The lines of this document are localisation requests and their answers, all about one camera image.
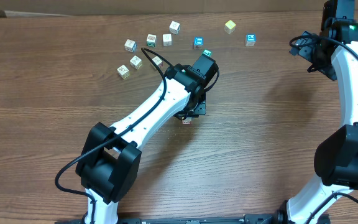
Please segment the wooden block red edge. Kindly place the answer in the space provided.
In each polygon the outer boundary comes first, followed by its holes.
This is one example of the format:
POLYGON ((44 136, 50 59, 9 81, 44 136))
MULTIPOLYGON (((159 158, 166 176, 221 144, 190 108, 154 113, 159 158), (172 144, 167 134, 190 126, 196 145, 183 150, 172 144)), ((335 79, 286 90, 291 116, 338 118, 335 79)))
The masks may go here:
POLYGON ((192 118, 186 118, 182 121, 182 124, 191 124, 192 123, 192 118))

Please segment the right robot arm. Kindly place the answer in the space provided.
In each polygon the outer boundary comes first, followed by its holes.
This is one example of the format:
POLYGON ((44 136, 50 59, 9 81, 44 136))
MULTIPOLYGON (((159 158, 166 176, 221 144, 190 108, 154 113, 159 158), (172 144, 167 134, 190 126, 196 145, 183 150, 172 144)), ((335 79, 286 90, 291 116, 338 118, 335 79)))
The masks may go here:
POLYGON ((292 38, 290 52, 309 61, 309 72, 337 82, 341 106, 339 129, 314 155, 314 176, 286 200, 269 223, 328 223, 327 209, 358 190, 358 22, 353 0, 325 2, 319 34, 292 38))

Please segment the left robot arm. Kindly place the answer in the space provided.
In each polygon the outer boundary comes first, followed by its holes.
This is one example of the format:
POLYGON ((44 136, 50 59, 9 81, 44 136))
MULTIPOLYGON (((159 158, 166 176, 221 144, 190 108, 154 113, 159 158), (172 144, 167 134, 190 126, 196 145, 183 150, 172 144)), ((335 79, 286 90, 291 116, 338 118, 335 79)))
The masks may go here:
POLYGON ((218 74, 216 61, 205 54, 193 65, 168 67, 156 91, 131 114, 91 128, 76 166, 89 195, 83 223, 117 223, 118 203, 136 180, 147 141, 171 117, 189 121, 204 115, 206 92, 218 74))

